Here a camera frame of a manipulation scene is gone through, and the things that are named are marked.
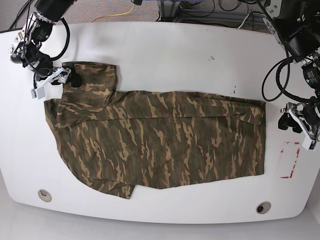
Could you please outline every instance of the yellow cable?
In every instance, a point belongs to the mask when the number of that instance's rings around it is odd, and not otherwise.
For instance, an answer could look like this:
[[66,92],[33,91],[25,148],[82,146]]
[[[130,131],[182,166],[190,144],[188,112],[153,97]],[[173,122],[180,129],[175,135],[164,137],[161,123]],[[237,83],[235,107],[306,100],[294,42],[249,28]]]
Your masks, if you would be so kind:
[[133,4],[132,8],[130,11],[127,11],[127,12],[124,12],[124,13],[118,13],[118,14],[112,14],[112,15],[106,15],[106,16],[100,16],[100,17],[97,17],[96,19],[92,20],[91,22],[93,23],[94,21],[97,21],[99,19],[103,19],[103,18],[109,18],[109,17],[116,17],[116,16],[121,16],[121,15],[126,15],[126,14],[129,14],[131,13],[135,8],[135,4]]

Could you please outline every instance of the fabric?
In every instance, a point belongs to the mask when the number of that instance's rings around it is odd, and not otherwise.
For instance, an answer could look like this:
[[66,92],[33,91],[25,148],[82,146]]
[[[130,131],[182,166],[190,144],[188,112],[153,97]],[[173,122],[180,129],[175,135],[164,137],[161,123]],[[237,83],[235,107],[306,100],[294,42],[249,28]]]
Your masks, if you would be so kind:
[[105,194],[264,173],[265,103],[201,92],[116,91],[116,66],[76,62],[78,89],[44,103],[64,163]]

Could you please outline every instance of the black cable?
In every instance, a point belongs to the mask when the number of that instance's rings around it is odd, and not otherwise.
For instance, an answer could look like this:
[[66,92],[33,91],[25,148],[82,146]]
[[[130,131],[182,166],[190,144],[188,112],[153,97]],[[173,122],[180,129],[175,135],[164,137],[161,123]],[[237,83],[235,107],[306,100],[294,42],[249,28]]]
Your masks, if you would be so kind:
[[65,18],[61,18],[61,22],[63,23],[63,25],[65,26],[65,30],[66,30],[66,40],[65,40],[65,45],[64,45],[64,48],[62,50],[62,52],[58,55],[58,56],[55,56],[55,57],[50,57],[49,60],[50,61],[57,61],[58,59],[60,59],[67,51],[67,48],[69,46],[69,42],[70,42],[70,29],[69,29],[69,26],[65,20]]
[[19,20],[19,18],[21,17],[21,15],[25,12],[25,10],[27,9],[28,7],[28,4],[29,4],[29,0],[26,1],[26,3],[21,7],[21,9],[19,10],[18,14],[16,15],[16,18],[15,20],[12,22],[12,24],[10,25],[10,27],[8,28],[8,30],[11,30],[14,25],[17,26],[17,22]]
[[198,5],[201,3],[201,1],[196,1],[195,3],[190,3],[188,1],[183,1],[183,3],[189,7],[192,7],[192,6],[195,6],[195,5]]
[[28,65],[30,65],[30,67],[35,70],[36,72],[37,69],[30,64],[29,60],[27,59],[27,56],[26,56],[26,36],[27,36],[27,32],[28,32],[28,21],[29,21],[29,14],[30,14],[30,6],[31,6],[31,0],[28,0],[29,2],[29,6],[28,6],[28,13],[26,15],[26,23],[25,23],[25,32],[24,32],[24,39],[23,39],[23,46],[22,46],[22,52],[23,52],[23,56],[24,56],[24,59],[25,61],[28,63]]
[[237,5],[236,5],[234,8],[232,8],[232,9],[225,9],[225,8],[222,6],[221,1],[222,1],[222,0],[218,0],[219,7],[220,7],[223,11],[226,11],[226,12],[232,12],[232,11],[236,10],[237,8],[240,7],[240,5],[241,5],[241,3],[242,3],[242,1],[239,1],[239,0],[238,0],[238,3],[237,3]]
[[21,30],[22,27],[18,27],[18,28],[13,28],[10,30],[4,30],[4,31],[0,31],[0,34],[4,34],[4,33],[8,33],[8,32],[13,32],[13,31],[17,31],[17,30]]
[[248,5],[257,4],[256,0],[238,0],[238,1],[241,3],[244,3],[244,4],[248,4]]
[[252,14],[252,31],[254,31],[255,30],[255,15],[253,14],[252,11],[250,14]]
[[[289,64],[291,64],[292,62],[294,61],[294,57],[290,57],[289,59]],[[293,95],[289,92],[287,92],[285,89],[283,89],[281,83],[280,83],[280,74],[281,74],[281,71],[282,69],[288,64],[288,62],[286,60],[284,60],[278,67],[278,69],[276,70],[276,75],[275,75],[275,82],[276,82],[276,85],[278,86],[278,88],[283,91],[283,94],[286,95],[288,98],[294,100],[294,101],[297,101],[299,103],[309,103],[309,99],[306,99],[306,98],[302,98],[302,97],[299,97],[299,96],[296,96],[296,95]]]
[[286,42],[284,41],[284,38],[282,37],[282,35],[280,34],[280,32],[278,31],[274,21],[272,20],[272,18],[270,17],[270,15],[267,13],[266,9],[262,6],[261,2],[259,0],[256,0],[256,3],[259,5],[259,7],[261,8],[262,12],[265,14],[265,17],[269,20],[269,22],[272,24],[274,30],[277,32],[278,37],[282,43],[282,45],[284,46],[284,51],[285,51],[285,55],[286,55],[286,59],[287,59],[287,74],[286,74],[286,80],[285,80],[285,84],[283,86],[283,88],[281,89],[280,93],[275,96],[274,98],[271,99],[267,99],[265,97],[265,94],[262,94],[263,99],[267,102],[273,102],[275,100],[277,100],[282,94],[284,94],[288,83],[289,83],[289,78],[290,78],[290,57],[289,57],[289,51],[288,51],[288,47]]
[[[49,70],[49,73],[48,73],[49,76],[53,73],[52,69],[50,69],[50,68],[41,67],[41,68],[38,69],[38,71],[40,71],[41,69]],[[36,74],[37,74],[37,72],[35,72],[35,73],[33,74],[33,88],[34,88],[34,89],[37,88]]]
[[318,103],[316,103],[315,105],[313,105],[310,109],[314,109],[315,107],[320,105],[320,101]]
[[319,131],[319,125],[316,126],[316,131],[314,132],[314,135],[313,135],[313,138],[312,138],[313,140],[316,140],[318,131]]
[[196,15],[192,15],[192,14],[190,14],[190,13],[187,13],[187,12],[183,12],[184,14],[187,14],[187,15],[189,15],[189,16],[192,16],[192,17],[198,17],[198,18],[204,18],[204,17],[208,17],[208,16],[210,16],[211,14],[213,14],[214,13],[214,11],[215,11],[215,9],[216,9],[216,3],[215,3],[215,0],[212,0],[212,2],[213,2],[213,9],[212,9],[212,11],[209,13],[209,14],[207,14],[207,15],[204,15],[204,16],[196,16]]
[[158,11],[158,12],[159,12],[159,17],[155,20],[155,22],[158,22],[160,19],[160,11]]
[[65,30],[66,30],[66,40],[65,40],[65,45],[64,45],[64,48],[63,50],[61,51],[61,53],[58,55],[58,56],[55,56],[55,57],[49,57],[48,55],[46,54],[43,54],[43,53],[38,53],[37,55],[35,56],[32,56],[29,61],[30,62],[33,62],[33,61],[36,61],[40,58],[43,58],[43,59],[46,59],[47,61],[56,61],[58,59],[60,59],[67,51],[67,48],[69,46],[69,43],[70,43],[70,29],[69,29],[69,26],[66,22],[66,20],[64,18],[61,18],[61,22],[63,23],[63,25],[65,26]]
[[[26,1],[25,4],[20,8],[20,10],[18,11],[18,13],[15,16],[16,19],[18,18],[18,15],[20,13],[23,13],[27,9],[28,3],[29,3],[29,1]],[[14,28],[17,28],[18,19],[14,20],[14,21],[15,21]]]
[[[308,59],[309,61],[315,63],[314,60],[312,60],[312,59],[310,59],[310,58],[308,58],[308,57],[306,57],[305,59]],[[266,80],[267,80],[267,78],[269,77],[269,75],[271,74],[271,72],[272,72],[278,65],[280,65],[280,64],[281,64],[281,65],[278,67],[277,72],[276,72],[275,81],[276,81],[276,84],[277,84],[278,88],[279,88],[280,90],[283,89],[283,87],[282,87],[282,85],[281,85],[281,83],[280,83],[280,73],[281,73],[282,69],[285,67],[285,65],[288,64],[287,60],[288,60],[288,59],[285,58],[285,59],[282,59],[281,61],[279,61],[277,64],[275,64],[275,65],[269,70],[269,72],[268,72],[267,75],[265,76],[265,78],[264,78],[264,80],[263,80],[263,82],[262,82],[262,87],[261,87],[261,93],[262,93],[262,97],[263,97],[264,99],[266,98],[266,96],[265,96],[265,91],[264,91],[264,89],[265,89],[265,84],[266,84]],[[294,61],[294,57],[290,57],[290,58],[289,58],[289,61],[290,61],[290,63],[292,63],[292,62]],[[297,101],[297,102],[300,102],[300,103],[309,103],[309,101],[310,101],[309,99],[295,96],[295,95],[287,92],[286,90],[284,90],[283,93],[284,93],[284,95],[286,95],[288,98],[290,98],[290,99],[292,99],[292,100],[295,100],[295,101]]]

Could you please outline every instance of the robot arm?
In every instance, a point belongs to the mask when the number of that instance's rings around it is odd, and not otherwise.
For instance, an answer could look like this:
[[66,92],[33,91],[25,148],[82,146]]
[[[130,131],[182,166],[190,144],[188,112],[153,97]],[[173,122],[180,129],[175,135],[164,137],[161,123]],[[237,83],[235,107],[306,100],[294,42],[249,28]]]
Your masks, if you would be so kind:
[[[70,83],[77,88],[81,85],[81,78],[76,73],[73,65],[53,67],[53,62],[63,56],[70,41],[70,30],[62,16],[77,0],[38,0],[34,5],[37,12],[33,12],[26,24],[18,32],[13,44],[9,49],[12,62],[22,64],[34,72],[33,98],[41,99],[45,96],[44,85],[51,83],[58,85]],[[40,51],[51,32],[53,25],[62,21],[67,31],[67,39],[62,52],[56,57],[50,57]]]
[[[266,26],[283,48],[286,45],[290,62],[302,62],[304,79],[316,95],[305,99],[284,91],[287,97],[298,103],[289,102],[282,110],[278,128],[287,130],[291,127],[296,133],[303,132],[302,145],[307,150],[315,150],[320,140],[320,1],[267,0],[264,9],[272,19],[272,22],[264,19]],[[280,64],[276,73],[280,90],[280,73],[286,65],[285,61]]]

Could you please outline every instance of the red marking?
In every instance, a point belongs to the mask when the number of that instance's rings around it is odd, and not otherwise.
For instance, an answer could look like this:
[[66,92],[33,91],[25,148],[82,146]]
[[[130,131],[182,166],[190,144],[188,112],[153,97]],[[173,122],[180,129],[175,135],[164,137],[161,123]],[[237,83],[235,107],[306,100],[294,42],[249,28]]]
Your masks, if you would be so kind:
[[[294,144],[295,144],[295,145],[299,145],[300,142],[297,142],[297,141],[296,141],[296,142],[294,142]],[[296,150],[296,158],[298,158],[299,153],[300,153],[300,148],[298,148],[298,149]],[[293,168],[292,168],[292,170],[291,170],[290,176],[282,176],[281,178],[282,178],[282,179],[291,179],[292,176],[293,176],[293,174],[294,174],[294,171],[295,171],[295,168],[296,168],[296,164],[297,164],[297,161],[294,162],[294,165],[293,165]]]
[[296,158],[298,158],[299,152],[300,152],[300,148],[298,148],[298,150],[296,151]]
[[292,168],[292,171],[291,171],[291,174],[290,174],[290,178],[292,178],[292,175],[294,174],[294,170],[295,170],[296,164],[297,164],[297,161],[294,162],[294,165],[293,165],[293,168]]

